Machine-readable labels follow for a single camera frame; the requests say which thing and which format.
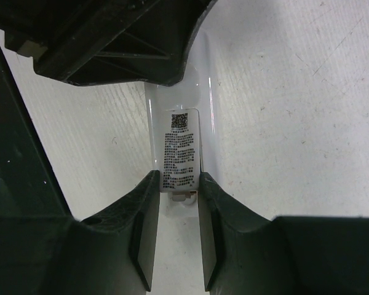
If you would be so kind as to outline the white battery cover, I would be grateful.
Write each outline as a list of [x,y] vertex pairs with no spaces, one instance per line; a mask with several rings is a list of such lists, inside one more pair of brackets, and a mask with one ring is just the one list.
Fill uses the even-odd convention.
[[191,204],[200,177],[200,127],[196,109],[164,111],[157,140],[160,191],[174,202]]

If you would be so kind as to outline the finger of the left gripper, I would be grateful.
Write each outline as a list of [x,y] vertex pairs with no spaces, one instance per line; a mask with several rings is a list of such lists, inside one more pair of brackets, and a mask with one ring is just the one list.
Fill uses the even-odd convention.
[[213,1],[0,1],[5,48],[76,86],[171,86]]

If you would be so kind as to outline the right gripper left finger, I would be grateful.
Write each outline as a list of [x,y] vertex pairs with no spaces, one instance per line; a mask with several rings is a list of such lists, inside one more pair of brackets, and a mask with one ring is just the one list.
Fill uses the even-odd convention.
[[146,294],[160,174],[93,216],[0,216],[0,294]]

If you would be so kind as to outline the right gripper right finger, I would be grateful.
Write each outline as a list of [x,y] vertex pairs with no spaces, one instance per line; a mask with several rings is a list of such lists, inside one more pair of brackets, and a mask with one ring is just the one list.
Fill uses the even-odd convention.
[[369,294],[369,218],[268,220],[206,172],[198,210],[210,294]]

